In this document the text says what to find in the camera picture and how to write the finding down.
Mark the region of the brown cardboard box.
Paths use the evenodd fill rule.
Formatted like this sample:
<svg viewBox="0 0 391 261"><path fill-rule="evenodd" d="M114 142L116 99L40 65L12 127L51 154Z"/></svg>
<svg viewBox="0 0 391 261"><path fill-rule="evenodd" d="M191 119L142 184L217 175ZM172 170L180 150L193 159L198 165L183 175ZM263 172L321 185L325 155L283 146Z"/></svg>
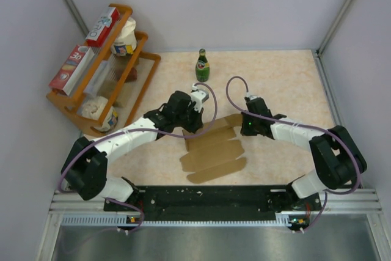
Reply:
<svg viewBox="0 0 391 261"><path fill-rule="evenodd" d="M235 133L235 128L241 124L242 115L232 114L217 119L205 134L185 139L187 154L180 162L188 181L206 183L246 167L244 148Z"/></svg>

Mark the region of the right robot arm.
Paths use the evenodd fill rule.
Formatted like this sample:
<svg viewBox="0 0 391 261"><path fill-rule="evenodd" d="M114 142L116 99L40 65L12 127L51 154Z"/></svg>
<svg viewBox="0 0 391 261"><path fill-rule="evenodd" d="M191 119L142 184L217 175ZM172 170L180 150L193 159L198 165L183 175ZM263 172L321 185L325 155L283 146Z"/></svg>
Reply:
<svg viewBox="0 0 391 261"><path fill-rule="evenodd" d="M300 209L308 197L327 189L339 189L356 180L357 173L367 170L367 162L345 127L306 128L285 115L272 115L261 97L250 95L244 99L247 110L241 113L242 136L261 135L289 142L308 151L313 159L314 169L285 187L282 200L275 204L276 210Z"/></svg>

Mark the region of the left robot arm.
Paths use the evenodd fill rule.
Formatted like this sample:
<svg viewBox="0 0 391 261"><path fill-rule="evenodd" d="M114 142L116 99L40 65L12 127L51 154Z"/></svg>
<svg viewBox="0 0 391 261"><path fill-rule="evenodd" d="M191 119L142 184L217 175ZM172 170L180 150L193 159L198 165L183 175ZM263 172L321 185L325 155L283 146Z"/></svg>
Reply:
<svg viewBox="0 0 391 261"><path fill-rule="evenodd" d="M83 200L96 197L115 199L125 210L138 204L136 187L125 177L108 175L108 166L121 156L174 129L195 133L202 128L203 104L207 91L192 90L190 94L175 91L167 103L151 110L134 123L98 139L79 138L71 148L61 170L72 191Z"/></svg>

